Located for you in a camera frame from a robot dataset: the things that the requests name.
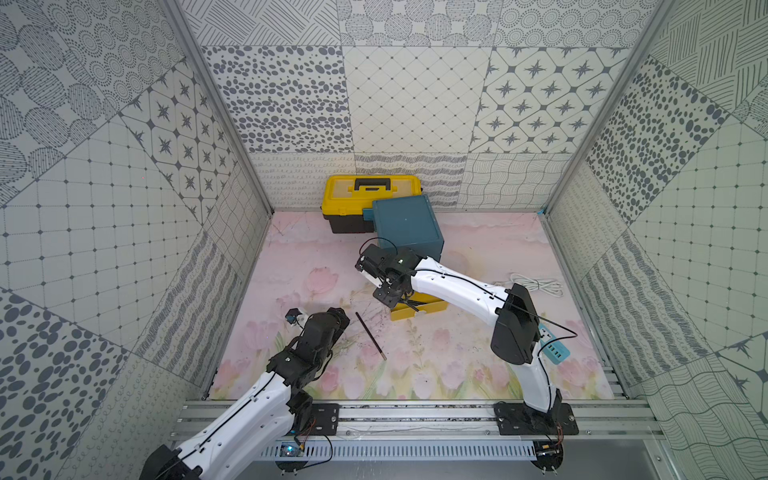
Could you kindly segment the black pencil cluster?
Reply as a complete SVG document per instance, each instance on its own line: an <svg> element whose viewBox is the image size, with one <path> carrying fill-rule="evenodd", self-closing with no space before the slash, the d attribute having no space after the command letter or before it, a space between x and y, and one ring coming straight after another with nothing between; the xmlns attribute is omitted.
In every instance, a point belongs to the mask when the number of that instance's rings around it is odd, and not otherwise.
<svg viewBox="0 0 768 480"><path fill-rule="evenodd" d="M384 361L386 361L386 360L387 360L387 356L386 356L386 354L384 353L384 351L383 351L382 347L380 346L379 342L378 342L378 341L376 340L376 338L374 337L372 330L369 328L368 324L367 324L367 323L366 323L366 321L363 319L362 315L361 315L359 312L355 311L355 316L357 317L358 321L359 321L359 322L360 322L360 324L362 325L362 327L363 327L364 331L365 331L365 332L366 332L366 334L368 335L369 339L371 340L372 344L374 345L374 347L375 347L375 348L376 348L376 350L378 351L378 353L379 353L379 355L381 356L381 358L382 358Z"/></svg>
<svg viewBox="0 0 768 480"><path fill-rule="evenodd" d="M401 311L401 310L413 310L414 312L417 312L419 310L419 307L422 305L422 302L411 300L408 298L402 298L394 307L394 311Z"/></svg>

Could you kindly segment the yellow bottom drawer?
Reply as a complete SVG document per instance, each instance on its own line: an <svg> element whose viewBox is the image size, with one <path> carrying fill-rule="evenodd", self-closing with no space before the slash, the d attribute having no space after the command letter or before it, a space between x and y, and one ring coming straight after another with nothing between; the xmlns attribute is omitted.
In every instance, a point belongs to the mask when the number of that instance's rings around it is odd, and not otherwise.
<svg viewBox="0 0 768 480"><path fill-rule="evenodd" d="M448 308L448 303L446 301L431 295L414 293L410 297L408 297L408 299L422 302L422 305L419 307L419 310L417 312L414 312L413 310L410 310L410 309L401 310L401 311L394 311L393 309L390 313L390 319L392 321L401 321L401 320L411 319L417 315L422 315L422 314L437 313L437 312L445 311Z"/></svg>

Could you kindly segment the teal drawer cabinet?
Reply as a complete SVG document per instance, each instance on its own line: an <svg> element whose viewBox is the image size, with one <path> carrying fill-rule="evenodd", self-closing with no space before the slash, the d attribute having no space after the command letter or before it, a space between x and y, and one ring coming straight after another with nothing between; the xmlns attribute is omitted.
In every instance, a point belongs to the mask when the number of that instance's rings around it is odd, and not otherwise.
<svg viewBox="0 0 768 480"><path fill-rule="evenodd" d="M409 248L436 261L441 259L444 238L426 195L377 200L373 218L380 248L388 252Z"/></svg>

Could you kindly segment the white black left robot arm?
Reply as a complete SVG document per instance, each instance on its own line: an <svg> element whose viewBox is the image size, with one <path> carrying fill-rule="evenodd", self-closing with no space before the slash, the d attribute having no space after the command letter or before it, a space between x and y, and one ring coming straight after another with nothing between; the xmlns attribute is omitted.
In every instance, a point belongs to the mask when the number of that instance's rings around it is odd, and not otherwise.
<svg viewBox="0 0 768 480"><path fill-rule="evenodd" d="M265 373L218 418L179 446L165 445L144 463L142 479L235 479L257 455L288 437L284 471L308 468L305 448L317 425L313 398L305 387L320 379L333 347L350 323L341 308L304 315L291 309L289 318L305 320L294 337L269 361Z"/></svg>

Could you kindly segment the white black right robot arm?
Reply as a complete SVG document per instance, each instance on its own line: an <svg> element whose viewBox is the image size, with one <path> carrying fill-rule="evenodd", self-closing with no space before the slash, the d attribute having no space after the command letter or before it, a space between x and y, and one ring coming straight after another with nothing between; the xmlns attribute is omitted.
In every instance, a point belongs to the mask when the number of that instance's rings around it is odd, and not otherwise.
<svg viewBox="0 0 768 480"><path fill-rule="evenodd" d="M548 414L557 388L540 358L540 317L528 290L503 288L456 272L437 260L404 248L395 253L369 245L355 268L375 286L374 297L392 309L415 294L439 298L493 328L492 352L511 366L530 409Z"/></svg>

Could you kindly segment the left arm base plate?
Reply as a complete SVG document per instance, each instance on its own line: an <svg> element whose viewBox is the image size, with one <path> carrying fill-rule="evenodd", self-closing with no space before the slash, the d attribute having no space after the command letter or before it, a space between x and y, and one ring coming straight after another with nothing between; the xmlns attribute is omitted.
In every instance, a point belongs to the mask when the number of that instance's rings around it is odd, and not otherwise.
<svg viewBox="0 0 768 480"><path fill-rule="evenodd" d="M338 430L341 406L338 403L313 404L309 410L301 436L335 436Z"/></svg>

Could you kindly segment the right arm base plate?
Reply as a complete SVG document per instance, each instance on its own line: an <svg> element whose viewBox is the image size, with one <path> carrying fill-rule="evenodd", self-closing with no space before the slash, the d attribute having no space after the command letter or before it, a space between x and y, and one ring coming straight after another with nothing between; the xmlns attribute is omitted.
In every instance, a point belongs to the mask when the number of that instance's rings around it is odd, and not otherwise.
<svg viewBox="0 0 768 480"><path fill-rule="evenodd" d="M556 403L548 413L542 413L524 403L497 402L493 405L493 412L500 435L579 434L573 410L566 403Z"/></svg>

